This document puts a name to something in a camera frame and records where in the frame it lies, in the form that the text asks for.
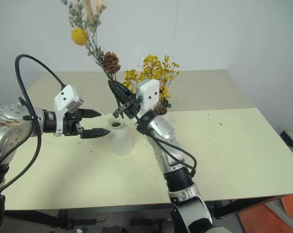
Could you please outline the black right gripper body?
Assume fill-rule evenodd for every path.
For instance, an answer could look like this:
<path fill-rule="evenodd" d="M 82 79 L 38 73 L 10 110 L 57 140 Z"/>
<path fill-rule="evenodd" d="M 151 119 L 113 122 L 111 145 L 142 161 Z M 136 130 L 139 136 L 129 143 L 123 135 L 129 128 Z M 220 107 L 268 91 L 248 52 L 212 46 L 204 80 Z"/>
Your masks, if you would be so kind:
<path fill-rule="evenodd" d="M 118 118 L 119 115 L 125 114 L 129 119 L 133 119 L 137 116 L 140 111 L 140 103 L 142 99 L 141 96 L 138 96 L 137 99 L 131 100 L 129 102 L 118 106 L 118 108 L 113 112 L 113 116 Z"/>

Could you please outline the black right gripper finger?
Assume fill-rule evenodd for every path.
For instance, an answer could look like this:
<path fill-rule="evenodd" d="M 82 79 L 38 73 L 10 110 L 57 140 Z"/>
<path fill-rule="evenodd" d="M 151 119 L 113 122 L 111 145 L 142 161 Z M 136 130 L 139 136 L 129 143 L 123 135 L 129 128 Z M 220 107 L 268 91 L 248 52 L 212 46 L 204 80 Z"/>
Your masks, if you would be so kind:
<path fill-rule="evenodd" d="M 132 91 L 118 81 L 108 81 L 108 85 L 116 100 L 129 100 L 134 95 Z"/>
<path fill-rule="evenodd" d="M 114 91 L 114 96 L 117 100 L 118 103 L 121 103 L 122 106 L 124 106 L 124 108 L 128 108 L 129 107 L 129 91 L 127 90 L 115 90 Z"/>

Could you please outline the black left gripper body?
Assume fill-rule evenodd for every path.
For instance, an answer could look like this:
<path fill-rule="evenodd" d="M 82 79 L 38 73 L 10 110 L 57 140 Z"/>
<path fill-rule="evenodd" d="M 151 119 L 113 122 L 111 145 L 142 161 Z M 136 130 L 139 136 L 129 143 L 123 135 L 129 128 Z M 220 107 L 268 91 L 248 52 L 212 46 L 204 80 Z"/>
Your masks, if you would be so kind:
<path fill-rule="evenodd" d="M 63 132 L 64 136 L 80 135 L 83 132 L 83 127 L 80 124 L 82 115 L 80 109 L 74 113 L 66 112 L 63 118 Z"/>

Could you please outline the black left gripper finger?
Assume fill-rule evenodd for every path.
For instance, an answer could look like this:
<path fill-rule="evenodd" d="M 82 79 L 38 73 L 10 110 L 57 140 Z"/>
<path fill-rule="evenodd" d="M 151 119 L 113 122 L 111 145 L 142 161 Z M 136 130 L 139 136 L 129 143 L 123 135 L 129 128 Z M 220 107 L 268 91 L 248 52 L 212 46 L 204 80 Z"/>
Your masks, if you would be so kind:
<path fill-rule="evenodd" d="M 102 114 L 92 110 L 92 109 L 78 109 L 79 111 L 79 118 L 95 118 L 95 117 L 100 117 Z"/>
<path fill-rule="evenodd" d="M 104 137 L 111 133 L 110 130 L 104 128 L 92 128 L 91 130 L 82 130 L 80 134 L 81 139 L 91 139 Z"/>

